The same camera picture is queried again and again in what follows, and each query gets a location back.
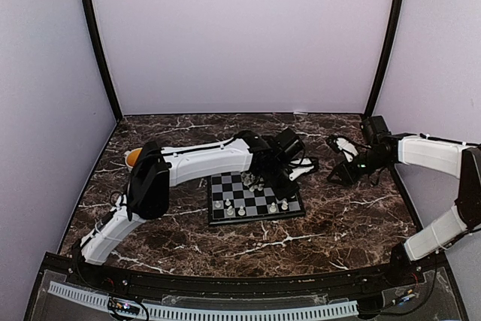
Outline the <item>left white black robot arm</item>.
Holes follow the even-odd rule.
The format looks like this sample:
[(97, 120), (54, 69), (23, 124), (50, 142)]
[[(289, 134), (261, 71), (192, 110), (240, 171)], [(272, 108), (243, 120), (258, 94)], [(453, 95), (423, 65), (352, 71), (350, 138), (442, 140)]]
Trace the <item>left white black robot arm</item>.
[(186, 181), (240, 172), (264, 182), (279, 200), (291, 198), (299, 190), (298, 177), (316, 168), (304, 151), (291, 129), (276, 136), (244, 130), (225, 141), (190, 147), (146, 143), (115, 205), (72, 246), (73, 259), (80, 261), (77, 276), (90, 288), (101, 287), (106, 272), (99, 265), (138, 226), (167, 213), (170, 189)]

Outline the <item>black grey chessboard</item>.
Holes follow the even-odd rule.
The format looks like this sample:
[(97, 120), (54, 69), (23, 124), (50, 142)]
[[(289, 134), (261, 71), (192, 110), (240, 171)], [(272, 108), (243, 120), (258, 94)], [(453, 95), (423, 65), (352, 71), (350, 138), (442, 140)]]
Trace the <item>black grey chessboard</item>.
[[(275, 197), (272, 188), (250, 189), (246, 185), (247, 177), (239, 172), (223, 173), (207, 178), (207, 206), (208, 223), (210, 226), (223, 226), (228, 224), (248, 223), (261, 220), (279, 220), (293, 217), (303, 217), (306, 210), (299, 194), (289, 199), (279, 200)], [(225, 200), (229, 199), (234, 208), (234, 215), (226, 214), (228, 209)], [(215, 209), (213, 203), (219, 201), (221, 208)], [(282, 210), (281, 204), (287, 201), (288, 210)], [(277, 205), (277, 212), (270, 213), (272, 203)], [(238, 210), (244, 206), (245, 215), (239, 216)]]

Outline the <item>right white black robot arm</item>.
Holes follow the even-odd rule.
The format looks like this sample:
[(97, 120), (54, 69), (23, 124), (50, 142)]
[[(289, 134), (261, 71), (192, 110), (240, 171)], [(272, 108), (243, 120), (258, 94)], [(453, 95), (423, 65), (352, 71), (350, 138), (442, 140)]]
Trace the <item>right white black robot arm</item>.
[(368, 117), (360, 129), (365, 142), (329, 135), (327, 145), (343, 160), (328, 176), (352, 186), (374, 179), (384, 169), (398, 172), (400, 190), (409, 196), (421, 221), (418, 232), (394, 246), (383, 279), (400, 286), (423, 259), (448, 250), (480, 230), (480, 144), (430, 134), (390, 132), (383, 117)]

